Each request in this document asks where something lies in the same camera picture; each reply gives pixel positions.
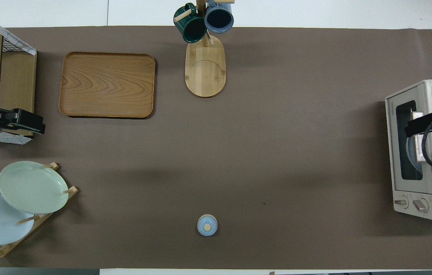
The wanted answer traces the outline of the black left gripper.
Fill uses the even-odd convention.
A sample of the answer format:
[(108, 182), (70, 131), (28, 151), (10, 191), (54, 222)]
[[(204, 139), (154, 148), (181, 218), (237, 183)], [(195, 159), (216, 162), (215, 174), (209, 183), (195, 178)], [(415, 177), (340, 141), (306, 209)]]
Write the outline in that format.
[(44, 134), (46, 125), (43, 117), (22, 108), (6, 110), (0, 108), (0, 128), (7, 130), (27, 130)]

